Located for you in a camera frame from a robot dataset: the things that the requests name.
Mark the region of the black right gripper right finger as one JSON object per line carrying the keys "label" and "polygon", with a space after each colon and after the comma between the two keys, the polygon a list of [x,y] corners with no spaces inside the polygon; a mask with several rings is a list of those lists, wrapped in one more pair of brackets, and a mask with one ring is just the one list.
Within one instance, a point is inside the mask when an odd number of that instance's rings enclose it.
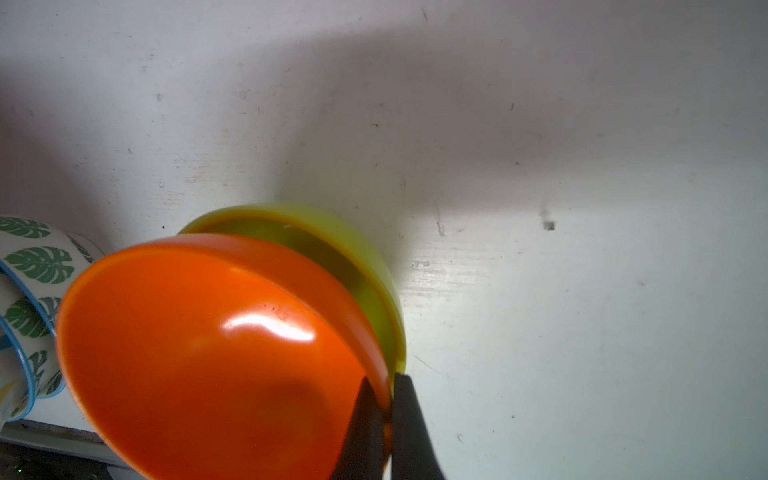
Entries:
{"label": "black right gripper right finger", "polygon": [[445,480],[434,453],[413,381],[396,374],[392,401],[393,480]]}

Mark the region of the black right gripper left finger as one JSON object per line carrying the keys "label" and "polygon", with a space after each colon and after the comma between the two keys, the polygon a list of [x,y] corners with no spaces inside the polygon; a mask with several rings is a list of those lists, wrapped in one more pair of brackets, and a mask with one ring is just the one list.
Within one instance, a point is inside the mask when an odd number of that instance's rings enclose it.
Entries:
{"label": "black right gripper left finger", "polygon": [[364,377],[330,479],[381,480],[384,464],[384,414]]}

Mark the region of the orange plastic bowl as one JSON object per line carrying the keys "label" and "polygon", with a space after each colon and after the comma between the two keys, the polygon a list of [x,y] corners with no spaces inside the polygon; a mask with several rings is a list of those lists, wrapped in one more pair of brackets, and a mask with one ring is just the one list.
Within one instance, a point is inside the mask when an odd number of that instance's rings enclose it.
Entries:
{"label": "orange plastic bowl", "polygon": [[358,391],[391,380],[351,293],[264,240],[180,234],[96,261],[57,317],[69,391],[149,479],[325,479]]}

